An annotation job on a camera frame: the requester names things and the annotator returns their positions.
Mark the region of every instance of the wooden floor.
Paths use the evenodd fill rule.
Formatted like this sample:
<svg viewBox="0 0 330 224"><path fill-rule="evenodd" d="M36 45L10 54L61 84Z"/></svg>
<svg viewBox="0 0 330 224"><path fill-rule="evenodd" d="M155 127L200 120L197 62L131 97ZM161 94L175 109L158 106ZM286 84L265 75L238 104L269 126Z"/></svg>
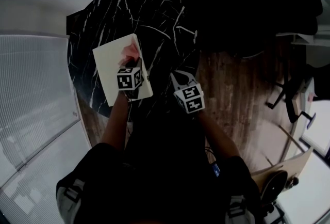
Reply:
<svg viewBox="0 0 330 224"><path fill-rule="evenodd" d="M274 102L281 91L270 82L283 82L279 58L287 58L290 71L304 63L304 48L293 50L289 38L276 38L276 43L250 59L238 59L227 53L201 52L196 79L204 91L206 110L237 144L250 171L277 163L287 144L278 125L291 131L292 124L284 101L273 110L265 102ZM79 102L92 146L100 140L107 118Z"/></svg>

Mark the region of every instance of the black marble table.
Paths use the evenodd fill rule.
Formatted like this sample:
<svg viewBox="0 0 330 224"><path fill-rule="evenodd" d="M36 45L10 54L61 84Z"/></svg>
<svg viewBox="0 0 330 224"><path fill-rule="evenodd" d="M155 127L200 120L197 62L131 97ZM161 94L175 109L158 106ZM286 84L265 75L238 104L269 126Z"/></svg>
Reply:
<svg viewBox="0 0 330 224"><path fill-rule="evenodd" d="M68 65L73 85L96 112L109 117L92 50L131 33L138 36L154 95L135 103L140 117L170 111L170 72L196 73L200 50L197 27L180 0L94 0L70 34Z"/></svg>

